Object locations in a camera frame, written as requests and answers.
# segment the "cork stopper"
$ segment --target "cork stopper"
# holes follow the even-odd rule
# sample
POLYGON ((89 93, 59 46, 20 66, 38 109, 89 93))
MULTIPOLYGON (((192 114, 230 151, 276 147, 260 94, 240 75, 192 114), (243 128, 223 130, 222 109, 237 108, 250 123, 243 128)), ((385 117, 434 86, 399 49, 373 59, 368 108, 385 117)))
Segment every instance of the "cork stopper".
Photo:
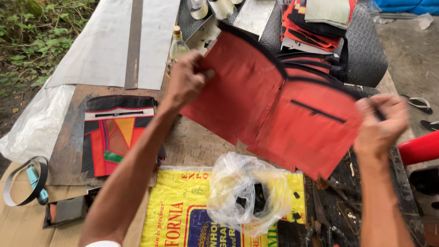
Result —
POLYGON ((179 27, 179 26, 174 26, 173 30, 174 30, 173 33, 174 33, 175 35, 179 35, 179 34, 181 33, 181 31, 180 31, 180 27, 179 27))
POLYGON ((179 26, 174 26, 172 35, 174 36, 175 39, 178 40, 181 39, 182 35, 179 26))

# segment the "hand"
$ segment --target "hand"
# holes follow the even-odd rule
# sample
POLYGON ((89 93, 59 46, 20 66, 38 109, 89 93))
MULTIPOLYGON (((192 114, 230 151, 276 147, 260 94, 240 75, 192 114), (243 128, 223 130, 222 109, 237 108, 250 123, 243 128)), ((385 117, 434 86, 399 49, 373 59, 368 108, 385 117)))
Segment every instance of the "hand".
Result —
POLYGON ((354 142, 355 152, 375 157, 387 155, 390 145, 407 129, 409 113, 406 101, 398 96, 376 95, 359 100, 357 107, 363 115, 363 123, 354 142), (376 109, 386 120, 380 122, 375 115, 376 109))
POLYGON ((208 69, 201 73, 194 73, 197 62, 204 58, 197 50, 181 56, 171 70, 171 81, 169 82, 168 92, 165 102, 171 107, 179 110, 184 105, 192 101, 204 88, 208 79, 215 76, 213 69, 208 69))

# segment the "scissors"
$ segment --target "scissors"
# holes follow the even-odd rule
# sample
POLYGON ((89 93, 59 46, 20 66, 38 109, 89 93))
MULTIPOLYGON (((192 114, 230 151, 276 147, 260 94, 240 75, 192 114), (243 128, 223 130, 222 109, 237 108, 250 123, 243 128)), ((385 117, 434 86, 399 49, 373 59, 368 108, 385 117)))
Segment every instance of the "scissors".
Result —
POLYGON ((334 177, 329 177, 328 180, 326 180, 326 183, 333 188, 342 198, 345 200, 353 209, 355 209, 357 212, 362 212, 361 208, 359 208, 357 205, 355 205, 351 200, 348 199, 348 197, 345 195, 344 191, 349 191, 355 194, 359 194, 356 190, 340 183, 337 179, 334 177))
POLYGON ((345 246, 350 246, 348 239, 346 238, 345 234, 338 229, 338 227, 331 225, 329 221, 326 219, 325 210, 322 206, 322 202, 320 201, 320 197, 317 194, 316 184, 313 181, 313 193, 314 193, 314 208, 316 211, 316 217, 317 220, 315 221, 315 227, 311 226, 305 235, 305 246, 311 247, 311 237, 314 233, 317 232, 318 239, 322 242, 323 238, 321 237, 321 227, 324 226, 327 229, 327 246, 333 247, 334 246, 334 240, 332 238, 333 234, 339 237, 339 239, 342 240, 345 246))

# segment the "grey rubber mat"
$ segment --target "grey rubber mat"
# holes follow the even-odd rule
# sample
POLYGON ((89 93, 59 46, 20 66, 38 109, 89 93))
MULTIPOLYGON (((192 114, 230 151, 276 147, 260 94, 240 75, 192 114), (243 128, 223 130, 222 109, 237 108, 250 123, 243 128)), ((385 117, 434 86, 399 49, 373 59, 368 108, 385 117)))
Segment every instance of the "grey rubber mat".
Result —
POLYGON ((268 19, 264 32, 259 43, 272 52, 280 51, 282 42, 280 40, 282 30, 282 0, 277 0, 273 12, 268 19))
MULTIPOLYGON (((349 29, 348 83, 376 87, 387 70, 387 60, 375 29, 375 23, 363 3, 355 6, 349 29)), ((340 55, 343 40, 335 50, 340 55)))
MULTIPOLYGON (((240 4, 236 4, 235 5, 236 11, 229 18, 224 19, 223 22, 232 25, 244 3, 245 0, 243 0, 242 3, 240 4)), ((201 20, 195 20, 194 18, 192 18, 191 12, 187 8, 187 0, 181 0, 180 7, 178 9, 177 25, 179 25, 181 28, 183 40, 184 41, 188 40, 189 37, 195 31, 197 31, 201 27, 201 25, 203 25, 203 23, 207 20, 207 18, 209 18, 211 15, 212 15, 212 10, 211 7, 209 6, 209 12, 207 13, 206 17, 204 17, 201 20)))
POLYGON ((195 20, 191 16, 191 12, 187 8, 187 0, 180 1, 180 7, 178 8, 177 25, 180 26, 183 40, 186 41, 189 37, 200 28, 201 25, 212 15, 212 11, 209 8, 209 12, 206 17, 201 20, 195 20))

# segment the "white thread spool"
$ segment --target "white thread spool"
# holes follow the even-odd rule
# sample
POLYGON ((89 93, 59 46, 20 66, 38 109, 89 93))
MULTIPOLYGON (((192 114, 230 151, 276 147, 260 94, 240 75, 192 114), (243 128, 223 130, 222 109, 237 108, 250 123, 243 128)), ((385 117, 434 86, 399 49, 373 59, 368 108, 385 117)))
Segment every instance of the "white thread spool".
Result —
POLYGON ((209 0, 209 5, 217 20, 224 20, 227 15, 233 14, 234 5, 231 0, 209 0))
POLYGON ((189 7, 191 16, 195 20, 201 20, 206 17, 209 7, 207 6, 206 0, 190 0, 192 7, 189 7))

